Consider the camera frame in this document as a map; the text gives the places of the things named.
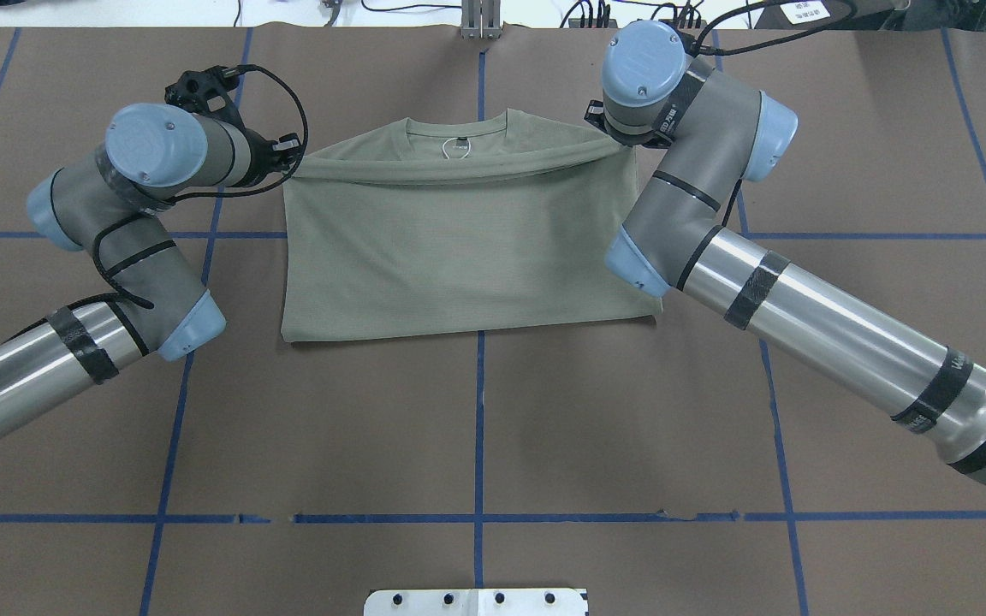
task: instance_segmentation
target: black cable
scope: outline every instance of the black cable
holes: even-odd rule
[[[291,87],[287,85],[273,71],[269,69],[260,67],[258,65],[239,65],[235,67],[239,69],[243,74],[246,73],[260,73],[265,75],[265,77],[270,78],[275,81],[288,95],[291,97],[291,101],[294,102],[294,108],[299,112],[299,121],[302,121],[302,145],[299,147],[297,156],[294,158],[294,163],[291,163],[291,167],[281,176],[281,179],[269,184],[267,187],[253,188],[252,191],[242,191],[242,192],[185,192],[183,195],[177,195],[175,198],[170,198],[170,203],[177,203],[180,200],[187,198],[247,198],[251,195],[259,195],[263,192],[268,192],[273,190],[275,187],[279,187],[282,183],[287,182],[291,175],[299,168],[299,164],[302,163],[302,156],[306,153],[306,142],[310,139],[310,125],[306,122],[306,112],[302,109],[302,102],[299,102],[299,97]]]
[[[672,23],[676,23],[680,20],[680,7],[676,7],[673,3],[663,3],[655,4],[656,9],[653,9],[653,15],[649,15],[649,19],[655,20],[657,13],[663,11],[666,7],[672,8]]]
[[[101,293],[101,295],[91,295],[90,297],[79,299],[72,304],[67,304],[67,309],[68,311],[74,311],[74,309],[81,308],[83,305],[101,304],[103,301],[125,301],[125,299],[118,295],[118,293]],[[23,330],[15,333],[15,335],[11,335],[10,338],[7,339],[7,342],[17,338],[19,335],[24,335],[25,333],[31,332],[36,328],[43,326],[44,323],[48,323],[47,317],[36,321],[36,323],[30,324],[30,326],[27,326]]]
[[[407,4],[404,5],[404,7],[391,7],[388,9],[373,9],[372,7],[368,7],[367,3],[365,3],[364,0],[359,0],[359,3],[361,7],[364,7],[364,9],[371,11],[372,13],[390,13],[394,11],[404,11],[407,9],[458,9],[462,11],[461,4]]]
[[[565,11],[565,15],[562,16],[562,22],[558,24],[558,27],[565,27],[565,24],[568,23],[568,16],[572,14],[573,9],[578,7],[580,7],[580,26],[583,27],[585,20],[584,4],[586,3],[588,4],[588,7],[591,7],[591,0],[576,0],[576,3],[573,3],[572,7],[568,8],[568,11]]]
[[[323,27],[332,27],[333,24],[337,23],[337,17],[340,16],[341,16],[341,3],[334,4],[333,7],[330,8],[330,20],[328,22],[325,22],[325,25]]]
[[[121,283],[118,283],[118,281],[114,280],[113,275],[110,275],[109,271],[105,268],[105,264],[102,263],[101,261],[101,242],[104,241],[106,237],[109,237],[109,234],[112,234],[113,231],[120,229],[121,227],[126,227],[130,225],[130,223],[139,221],[141,218],[146,218],[146,217],[147,216],[145,214],[132,214],[131,216],[128,216],[127,218],[122,218],[121,221],[113,222],[112,225],[109,225],[104,229],[102,229],[101,233],[95,235],[95,237],[93,238],[93,249],[91,250],[91,257],[93,257],[94,269],[98,270],[98,275],[101,275],[101,280],[106,281],[106,283],[109,284],[110,287],[113,287],[113,291],[117,293],[118,297],[122,297],[125,300],[130,301],[130,303],[133,303],[138,307],[145,309],[145,311],[149,311],[150,309],[154,308],[153,301],[144,299],[136,295],[136,293],[129,292],[128,289],[124,288],[124,286],[121,285]]]
[[[721,226],[728,226],[728,216],[733,213],[733,204],[736,203],[736,195],[740,192],[740,183],[743,182],[744,178],[740,178],[736,181],[736,186],[733,187],[733,194],[728,195],[728,205],[725,206],[725,215],[721,217]]]
[[[727,13],[722,13],[722,15],[717,16],[715,20],[711,21],[710,23],[705,25],[704,28],[702,28],[702,31],[699,32],[698,38],[695,39],[695,44],[692,45],[692,48],[690,48],[688,54],[692,56],[697,56],[697,55],[735,56],[736,54],[744,54],[744,52],[747,51],[762,50],[763,48],[766,47],[781,45],[783,43],[790,43],[791,40],[804,39],[806,38],[806,36],[817,34],[817,32],[824,32],[825,30],[827,30],[827,28],[836,27],[836,25],[841,24],[846,20],[849,20],[850,17],[853,17],[856,13],[858,13],[858,7],[856,4],[854,4],[853,0],[834,0],[837,3],[845,4],[846,7],[850,9],[848,12],[846,12],[846,15],[842,16],[838,20],[833,20],[818,25],[818,27],[812,27],[809,28],[809,30],[804,30],[798,32],[797,34],[791,34],[790,36],[782,36],[782,38],[774,38],[771,40],[767,40],[767,42],[764,43],[756,43],[755,45],[739,47],[736,48],[736,50],[706,50],[706,51],[702,50],[702,42],[704,42],[705,38],[707,38],[707,35],[710,34],[710,31],[712,31],[713,28],[717,27],[717,24],[723,23],[723,21],[729,19],[729,17],[735,17],[737,15],[744,15],[745,13],[751,13],[756,9],[766,9],[767,7],[781,7],[782,4],[801,3],[801,1],[803,0],[760,0],[758,1],[758,3],[745,4],[744,7],[739,7],[733,9],[732,11],[728,11]]]

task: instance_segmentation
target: metal bracket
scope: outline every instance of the metal bracket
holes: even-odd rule
[[[587,616],[585,589],[440,589],[376,591],[364,616]]]
[[[462,0],[462,38],[500,39],[501,0]]]

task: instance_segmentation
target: blue joint cap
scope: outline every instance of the blue joint cap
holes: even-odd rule
[[[607,249],[607,269],[615,272],[615,275],[623,281],[633,284],[641,291],[649,293],[653,297],[662,297],[668,292],[672,285],[669,285],[653,269],[653,264],[645,258],[645,255],[638,250],[638,245],[630,239],[626,227],[619,226],[619,234],[615,236],[615,241],[611,242],[611,248]]]
[[[177,324],[169,338],[157,348],[157,354],[167,362],[184,358],[189,352],[220,335],[226,328],[227,318],[219,311],[216,301],[211,299],[211,291],[204,291],[204,295],[196,300],[196,305]]]
[[[603,92],[625,108],[645,108],[664,100],[687,73],[692,59],[680,35],[661,22],[637,21],[623,27],[603,59]]]
[[[744,179],[758,182],[766,178],[771,169],[790,147],[790,141],[798,132],[798,114],[786,105],[759,93],[759,126],[756,127],[756,141],[751,146],[748,168]]]
[[[196,175],[208,153],[200,121],[173,105],[136,103],[105,129],[113,167],[143,187],[175,187]]]
[[[51,184],[55,182],[56,175],[59,175],[59,171],[48,175],[28,193],[28,198],[25,198],[25,211],[33,227],[36,228],[36,233],[50,239],[51,243],[63,250],[79,251],[82,250],[82,246],[74,243],[74,240],[63,232],[63,227],[59,226],[59,219],[56,218],[55,208],[51,207]]]

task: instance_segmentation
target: metal arm tube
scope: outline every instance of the metal arm tube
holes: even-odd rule
[[[140,358],[107,304],[83,305],[74,316],[118,370]],[[0,346],[0,438],[94,385],[59,334],[43,324]]]
[[[986,483],[986,368],[728,230],[682,288],[935,442]]]

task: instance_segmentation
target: folded t-shirt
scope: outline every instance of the folded t-shirt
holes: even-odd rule
[[[660,300],[603,264],[637,195],[633,149],[519,110],[462,125],[395,121],[330,145],[284,184],[282,335],[656,315]]]

